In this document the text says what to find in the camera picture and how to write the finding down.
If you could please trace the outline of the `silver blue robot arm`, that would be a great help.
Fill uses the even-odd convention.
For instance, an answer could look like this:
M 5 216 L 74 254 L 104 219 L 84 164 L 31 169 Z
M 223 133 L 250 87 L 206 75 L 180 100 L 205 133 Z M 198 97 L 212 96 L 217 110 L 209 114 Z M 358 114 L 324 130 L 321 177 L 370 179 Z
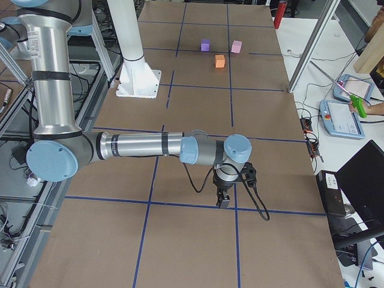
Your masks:
M 249 162 L 252 145 L 243 135 L 214 140 L 204 132 L 86 133 L 75 121 L 67 37 L 75 23 L 91 18 L 83 1 L 17 1 L 17 17 L 26 28 L 37 99 L 39 125 L 26 162 L 49 182 L 73 177 L 81 168 L 112 157 L 178 157 L 184 165 L 209 166 L 217 187 L 217 206 L 225 208 L 228 189 L 244 185 L 257 196 L 256 170 Z

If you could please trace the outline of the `person's hand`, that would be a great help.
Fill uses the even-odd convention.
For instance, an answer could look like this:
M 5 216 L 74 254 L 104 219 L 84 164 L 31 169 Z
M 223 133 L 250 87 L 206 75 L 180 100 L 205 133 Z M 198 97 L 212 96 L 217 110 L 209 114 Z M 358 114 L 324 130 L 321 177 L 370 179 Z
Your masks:
M 365 103 L 361 103 L 361 106 L 364 108 L 365 113 L 368 114 L 368 112 L 369 112 L 368 106 Z M 349 102 L 349 110 L 351 112 L 356 112 L 357 114 L 359 114 L 358 109 L 353 106 L 353 102 L 352 101 Z

